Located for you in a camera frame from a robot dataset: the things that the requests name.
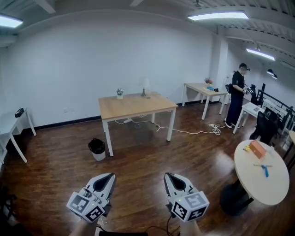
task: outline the wooden floor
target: wooden floor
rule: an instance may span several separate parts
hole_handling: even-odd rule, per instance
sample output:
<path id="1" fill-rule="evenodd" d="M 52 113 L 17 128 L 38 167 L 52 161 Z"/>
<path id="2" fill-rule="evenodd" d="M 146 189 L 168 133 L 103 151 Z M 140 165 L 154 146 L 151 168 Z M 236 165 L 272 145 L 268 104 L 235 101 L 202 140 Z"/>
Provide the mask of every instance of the wooden floor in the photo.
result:
<path id="1" fill-rule="evenodd" d="M 223 125 L 226 111 L 218 115 L 219 104 L 209 105 L 205 121 L 201 120 L 204 105 L 179 107 L 174 128 L 197 132 L 210 131 L 210 123 Z M 155 121 L 167 127 L 169 117 L 168 112 L 156 114 Z M 163 177 L 166 172 L 174 172 L 189 178 L 210 201 L 206 215 L 198 221 L 204 235 L 293 235 L 290 232 L 295 221 L 295 173 L 290 177 L 288 195 L 277 206 L 254 201 L 242 216 L 230 217 L 219 205 L 221 190 L 237 179 L 233 164 L 235 148 L 249 138 L 254 125 L 255 119 L 249 119 L 235 135 L 228 128 L 223 128 L 220 136 L 174 131 L 167 142 L 167 130 L 156 132 L 154 124 L 141 123 L 135 129 L 133 123 L 112 122 L 109 129 L 114 156 L 102 162 L 95 161 L 88 150 L 94 137 L 106 142 L 101 120 L 38 130 L 36 137 L 28 132 L 23 137 L 28 163 L 10 152 L 0 181 L 18 197 L 17 219 L 35 236 L 68 235 L 79 221 L 66 208 L 70 195 L 90 178 L 108 172 L 116 174 L 117 184 L 109 217 L 99 220 L 106 230 L 135 232 L 152 225 L 165 227 L 169 213 Z M 281 155 L 285 152 L 280 146 L 276 150 Z M 173 219 L 171 229 L 176 227 L 177 220 Z M 149 234 L 166 235 L 157 229 L 149 230 Z"/>

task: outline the trash can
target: trash can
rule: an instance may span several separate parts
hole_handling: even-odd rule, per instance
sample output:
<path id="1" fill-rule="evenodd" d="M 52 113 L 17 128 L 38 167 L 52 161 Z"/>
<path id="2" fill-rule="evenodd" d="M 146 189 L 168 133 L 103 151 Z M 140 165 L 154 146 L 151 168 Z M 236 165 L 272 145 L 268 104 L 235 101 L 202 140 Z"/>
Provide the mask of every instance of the trash can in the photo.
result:
<path id="1" fill-rule="evenodd" d="M 106 146 L 102 140 L 94 138 L 88 144 L 88 147 L 97 161 L 101 161 L 106 157 Z"/>

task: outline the white pillar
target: white pillar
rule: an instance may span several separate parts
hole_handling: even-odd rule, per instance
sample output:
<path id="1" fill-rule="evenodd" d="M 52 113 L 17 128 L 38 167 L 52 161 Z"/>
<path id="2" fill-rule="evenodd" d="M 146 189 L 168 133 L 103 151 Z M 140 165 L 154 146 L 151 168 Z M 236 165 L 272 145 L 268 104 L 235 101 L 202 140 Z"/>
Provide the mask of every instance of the white pillar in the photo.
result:
<path id="1" fill-rule="evenodd" d="M 214 81 L 214 88 L 220 91 L 225 90 L 223 88 L 224 81 L 226 79 L 227 71 L 227 53 L 228 53 L 228 41 L 223 37 L 223 28 L 218 28 L 218 35 L 214 36 L 212 45 L 212 56 L 209 77 Z M 212 97 L 212 101 L 218 101 L 220 96 Z"/>

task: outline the small plant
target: small plant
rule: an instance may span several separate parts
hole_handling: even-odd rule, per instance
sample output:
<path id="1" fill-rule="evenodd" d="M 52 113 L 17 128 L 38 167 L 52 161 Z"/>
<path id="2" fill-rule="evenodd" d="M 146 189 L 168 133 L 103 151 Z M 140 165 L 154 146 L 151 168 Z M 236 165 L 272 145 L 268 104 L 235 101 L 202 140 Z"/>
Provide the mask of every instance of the small plant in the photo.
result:
<path id="1" fill-rule="evenodd" d="M 205 83 L 213 84 L 213 81 L 212 81 L 210 78 L 206 78 L 206 79 L 205 79 Z"/>
<path id="2" fill-rule="evenodd" d="M 122 89 L 122 88 L 118 88 L 118 89 L 117 89 L 117 95 L 118 95 L 118 96 L 123 95 L 123 93 L 124 93 L 124 89 Z"/>

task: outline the black table base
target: black table base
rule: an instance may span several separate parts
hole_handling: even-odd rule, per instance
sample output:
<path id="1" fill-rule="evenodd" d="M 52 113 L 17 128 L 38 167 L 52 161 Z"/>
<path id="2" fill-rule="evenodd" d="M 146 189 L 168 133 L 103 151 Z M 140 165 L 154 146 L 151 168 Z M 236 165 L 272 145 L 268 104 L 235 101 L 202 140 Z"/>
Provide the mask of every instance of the black table base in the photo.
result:
<path id="1" fill-rule="evenodd" d="M 242 215 L 252 201 L 239 180 L 226 186 L 219 199 L 222 210 L 230 216 Z"/>
<path id="2" fill-rule="evenodd" d="M 285 153 L 285 155 L 284 155 L 284 157 L 283 157 L 283 160 L 286 159 L 286 157 L 287 157 L 287 155 L 289 154 L 289 152 L 291 151 L 292 147 L 293 147 L 293 143 L 291 143 L 289 149 L 288 149 L 287 152 Z M 291 158 L 291 160 L 289 161 L 289 163 L 287 164 L 287 168 L 288 168 L 289 171 L 292 169 L 292 167 L 294 166 L 294 164 L 295 164 L 295 154 L 294 154 L 294 156 Z"/>

